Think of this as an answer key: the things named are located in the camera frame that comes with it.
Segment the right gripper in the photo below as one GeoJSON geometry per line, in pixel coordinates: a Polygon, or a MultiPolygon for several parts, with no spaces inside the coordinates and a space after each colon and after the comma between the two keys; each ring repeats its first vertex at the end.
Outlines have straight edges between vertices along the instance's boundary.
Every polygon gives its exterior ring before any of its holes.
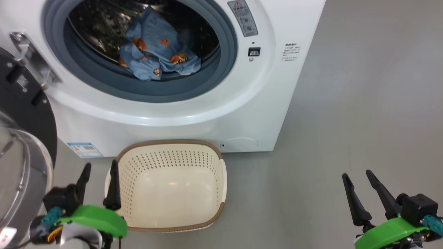
{"type": "MultiPolygon", "coordinates": [[[[402,211],[402,207],[396,202],[396,199],[393,197],[393,195],[387,190],[387,188],[381,183],[381,181],[378,180],[378,178],[371,170],[366,170],[366,175],[372,188],[375,189],[379,199],[381,200],[383,208],[386,211],[386,219],[390,220],[397,218],[402,211]]],[[[356,236],[356,238],[358,239],[364,233],[368,232],[372,228],[375,228],[375,226],[372,225],[372,223],[370,222],[372,216],[369,212],[365,210],[361,201],[356,195],[355,186],[353,185],[347,173],[342,174],[342,181],[344,184],[345,194],[349,205],[353,225],[363,227],[362,234],[358,234],[356,236]]]]}

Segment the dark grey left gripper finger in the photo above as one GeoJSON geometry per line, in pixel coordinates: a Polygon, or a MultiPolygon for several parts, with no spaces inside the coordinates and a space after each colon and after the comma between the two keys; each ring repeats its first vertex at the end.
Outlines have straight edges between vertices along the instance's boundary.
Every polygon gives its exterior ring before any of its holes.
{"type": "Polygon", "coordinates": [[[117,211],[121,208],[119,167],[115,159],[112,161],[110,168],[110,182],[103,205],[106,209],[112,211],[117,211]]]}
{"type": "Polygon", "coordinates": [[[91,167],[91,163],[86,163],[79,179],[76,182],[76,200],[78,201],[79,205],[82,205],[84,202],[84,194],[87,183],[90,180],[91,167]]]}

